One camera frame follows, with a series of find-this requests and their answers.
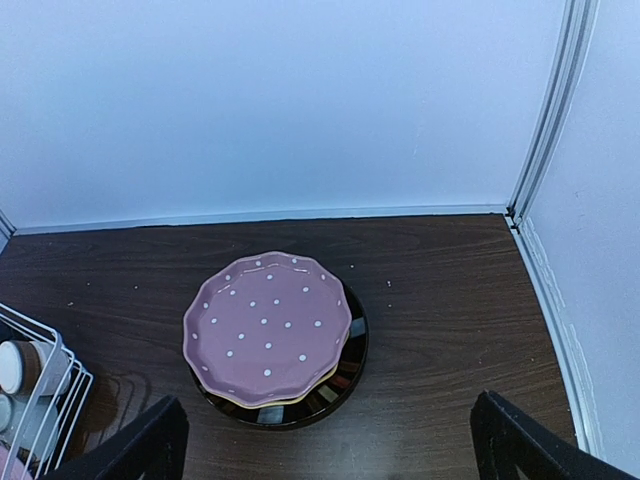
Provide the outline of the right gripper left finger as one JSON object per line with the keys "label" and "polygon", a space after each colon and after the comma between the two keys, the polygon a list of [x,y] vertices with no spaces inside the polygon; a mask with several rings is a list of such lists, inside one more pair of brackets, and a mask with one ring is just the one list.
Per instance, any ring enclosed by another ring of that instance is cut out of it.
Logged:
{"label": "right gripper left finger", "polygon": [[47,473],[46,479],[181,479],[189,435],[187,414],[165,396],[94,450]]}

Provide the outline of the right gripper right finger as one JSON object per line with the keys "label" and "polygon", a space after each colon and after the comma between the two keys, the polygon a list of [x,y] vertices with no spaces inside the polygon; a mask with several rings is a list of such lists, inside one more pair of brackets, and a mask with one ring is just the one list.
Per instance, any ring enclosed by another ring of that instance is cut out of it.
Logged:
{"label": "right gripper right finger", "polygon": [[470,414],[481,479],[630,479],[632,476],[563,441],[494,391]]}

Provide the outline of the black rimmed cream plate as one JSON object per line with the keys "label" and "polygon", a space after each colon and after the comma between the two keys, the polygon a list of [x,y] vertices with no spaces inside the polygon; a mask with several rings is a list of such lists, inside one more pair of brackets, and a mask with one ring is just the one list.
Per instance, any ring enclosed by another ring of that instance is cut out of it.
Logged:
{"label": "black rimmed cream plate", "polygon": [[355,390],[364,371],[369,347],[369,324],[362,302],[350,286],[344,285],[343,288],[352,314],[349,337],[336,369],[323,377],[304,398],[287,405],[248,409],[207,392],[197,375],[192,373],[199,393],[222,414],[259,430],[294,430],[329,416]]}

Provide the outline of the dark pink polka dot plate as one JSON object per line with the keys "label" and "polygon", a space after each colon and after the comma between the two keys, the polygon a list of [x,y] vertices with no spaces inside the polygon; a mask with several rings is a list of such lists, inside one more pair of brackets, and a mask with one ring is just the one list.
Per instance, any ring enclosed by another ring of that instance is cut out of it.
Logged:
{"label": "dark pink polka dot plate", "polygon": [[183,317],[183,356],[204,390],[256,409],[305,396],[332,373],[353,316],[340,279],[279,251],[233,261]]}

